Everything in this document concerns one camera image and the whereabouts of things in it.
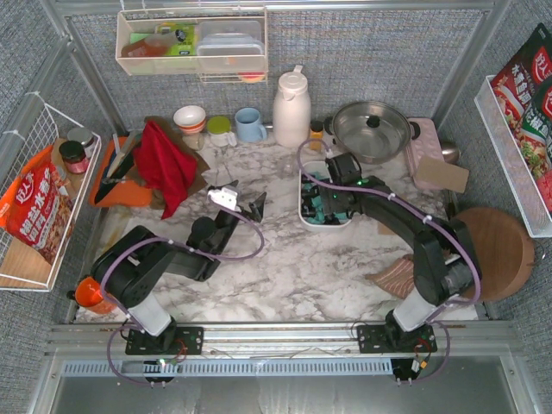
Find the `teal coffee capsule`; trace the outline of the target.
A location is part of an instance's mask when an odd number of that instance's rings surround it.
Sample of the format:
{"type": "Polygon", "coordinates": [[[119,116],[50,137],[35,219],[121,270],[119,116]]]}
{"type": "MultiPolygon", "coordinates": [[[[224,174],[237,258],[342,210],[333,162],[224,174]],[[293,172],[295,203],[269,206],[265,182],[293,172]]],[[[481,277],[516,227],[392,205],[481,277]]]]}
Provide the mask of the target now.
{"type": "Polygon", "coordinates": [[[325,224],[325,215],[318,211],[317,215],[315,217],[309,218],[309,223],[314,225],[324,225],[325,224]]]}
{"type": "Polygon", "coordinates": [[[323,174],[318,173],[318,172],[313,172],[311,175],[315,179],[320,180],[320,181],[328,181],[329,180],[329,178],[326,175],[323,175],[323,174]]]}
{"type": "Polygon", "coordinates": [[[317,209],[320,209],[323,205],[323,202],[322,202],[322,199],[320,197],[314,197],[312,199],[312,205],[317,208],[317,209]]]}

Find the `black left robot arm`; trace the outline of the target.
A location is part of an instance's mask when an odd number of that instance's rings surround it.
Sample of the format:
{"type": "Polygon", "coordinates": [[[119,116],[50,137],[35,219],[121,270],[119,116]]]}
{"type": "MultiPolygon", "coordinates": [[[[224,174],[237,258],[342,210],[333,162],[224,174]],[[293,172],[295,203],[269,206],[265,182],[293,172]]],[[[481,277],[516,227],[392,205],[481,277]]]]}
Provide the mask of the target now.
{"type": "Polygon", "coordinates": [[[264,248],[265,239],[258,224],[264,214],[265,192],[246,209],[238,204],[239,191],[234,182],[210,187],[207,197],[219,207],[218,214],[214,219],[197,219],[187,241],[160,237],[138,225],[92,265],[91,276],[100,284],[103,297],[133,321],[142,334],[161,336],[173,323],[152,294],[169,267],[177,267],[189,279],[206,281],[223,261],[252,259],[264,248]],[[227,256],[223,251],[240,222],[251,226],[260,238],[260,246],[251,254],[227,256]]]}

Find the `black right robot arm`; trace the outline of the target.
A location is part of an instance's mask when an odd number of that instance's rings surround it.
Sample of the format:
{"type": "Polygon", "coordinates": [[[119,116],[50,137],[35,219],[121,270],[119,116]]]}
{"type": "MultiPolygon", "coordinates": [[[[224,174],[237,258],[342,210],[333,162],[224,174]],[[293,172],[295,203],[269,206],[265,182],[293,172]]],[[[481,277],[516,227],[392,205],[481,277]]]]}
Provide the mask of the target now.
{"type": "Polygon", "coordinates": [[[472,289],[480,297],[480,267],[467,225],[421,211],[396,195],[375,176],[363,178],[351,153],[325,160],[330,188],[350,211],[371,217],[407,242],[413,250],[414,288],[385,321],[386,339],[394,349],[442,311],[447,302],[472,289]]]}

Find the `striped pink knit cloth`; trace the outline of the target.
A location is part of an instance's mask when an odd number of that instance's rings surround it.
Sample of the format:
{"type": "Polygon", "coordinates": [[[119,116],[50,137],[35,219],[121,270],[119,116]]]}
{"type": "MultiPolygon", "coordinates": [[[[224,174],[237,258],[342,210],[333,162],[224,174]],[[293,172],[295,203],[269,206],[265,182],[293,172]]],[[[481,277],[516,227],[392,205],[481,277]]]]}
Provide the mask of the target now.
{"type": "Polygon", "coordinates": [[[392,296],[405,299],[415,286],[413,267],[413,255],[406,254],[396,259],[387,269],[368,274],[366,279],[392,296]]]}

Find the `brown cardboard square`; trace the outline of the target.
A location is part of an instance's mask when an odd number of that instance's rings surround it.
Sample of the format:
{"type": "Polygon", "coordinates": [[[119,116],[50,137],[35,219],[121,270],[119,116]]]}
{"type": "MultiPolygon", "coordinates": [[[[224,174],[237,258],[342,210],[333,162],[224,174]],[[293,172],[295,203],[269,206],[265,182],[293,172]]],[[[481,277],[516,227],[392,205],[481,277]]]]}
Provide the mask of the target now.
{"type": "Polygon", "coordinates": [[[379,235],[396,235],[396,233],[385,226],[383,223],[378,223],[378,234],[379,235]]]}

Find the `white rectangular storage basket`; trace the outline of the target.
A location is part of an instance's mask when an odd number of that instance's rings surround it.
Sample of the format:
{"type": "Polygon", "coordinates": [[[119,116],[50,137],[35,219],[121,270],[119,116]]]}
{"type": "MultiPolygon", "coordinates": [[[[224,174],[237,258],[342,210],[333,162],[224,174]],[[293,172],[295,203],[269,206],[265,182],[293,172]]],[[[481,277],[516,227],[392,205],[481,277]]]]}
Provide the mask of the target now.
{"type": "Polygon", "coordinates": [[[337,195],[327,187],[308,180],[302,173],[298,178],[298,217],[303,227],[311,232],[335,233],[345,229],[352,220],[346,212],[330,212],[325,202],[336,201],[337,195]]]}

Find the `black coffee capsule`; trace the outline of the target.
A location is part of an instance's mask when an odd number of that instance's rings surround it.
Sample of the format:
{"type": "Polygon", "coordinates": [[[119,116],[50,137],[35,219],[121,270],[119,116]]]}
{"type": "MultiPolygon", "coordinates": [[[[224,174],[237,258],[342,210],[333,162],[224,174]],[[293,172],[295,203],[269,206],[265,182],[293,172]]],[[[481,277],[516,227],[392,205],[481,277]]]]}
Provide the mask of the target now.
{"type": "Polygon", "coordinates": [[[306,209],[301,211],[301,215],[302,217],[315,217],[317,215],[317,211],[306,209]]]}
{"type": "Polygon", "coordinates": [[[318,187],[316,185],[305,185],[301,188],[302,198],[314,198],[319,195],[318,187]]]}

